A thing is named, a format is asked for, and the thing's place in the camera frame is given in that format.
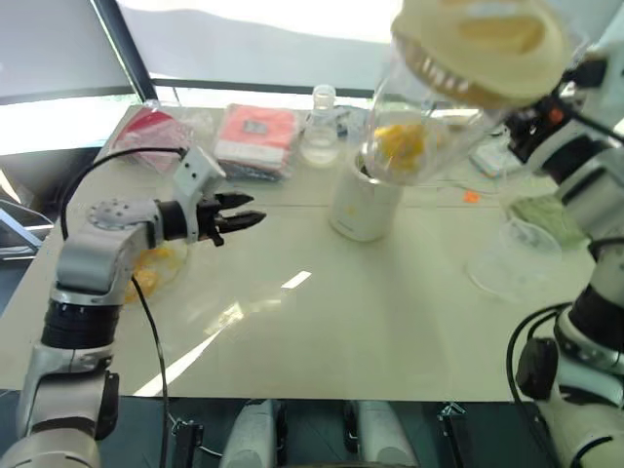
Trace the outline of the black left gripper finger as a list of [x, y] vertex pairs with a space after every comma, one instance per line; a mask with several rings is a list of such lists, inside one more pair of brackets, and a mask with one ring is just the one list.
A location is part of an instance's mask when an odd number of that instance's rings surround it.
[[233, 210], [254, 200], [254, 197], [242, 192], [218, 193], [216, 200], [222, 210]]
[[266, 213], [259, 211], [245, 211], [229, 216], [220, 215], [216, 219], [216, 229], [219, 234], [229, 234], [249, 229], [266, 218]]

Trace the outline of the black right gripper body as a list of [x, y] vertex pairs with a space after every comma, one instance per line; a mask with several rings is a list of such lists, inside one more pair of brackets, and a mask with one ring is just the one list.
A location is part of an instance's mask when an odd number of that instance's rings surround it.
[[560, 99], [553, 95], [511, 112], [505, 119], [510, 149], [535, 149], [570, 121]]

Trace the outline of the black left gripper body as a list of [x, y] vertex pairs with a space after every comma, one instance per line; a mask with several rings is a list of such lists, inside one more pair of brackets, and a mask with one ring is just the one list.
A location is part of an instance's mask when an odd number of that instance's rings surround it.
[[196, 207], [198, 224], [198, 241], [212, 241], [216, 247], [224, 245], [224, 239], [218, 231], [220, 211], [225, 209], [226, 195], [217, 193], [213, 196], [204, 196]]

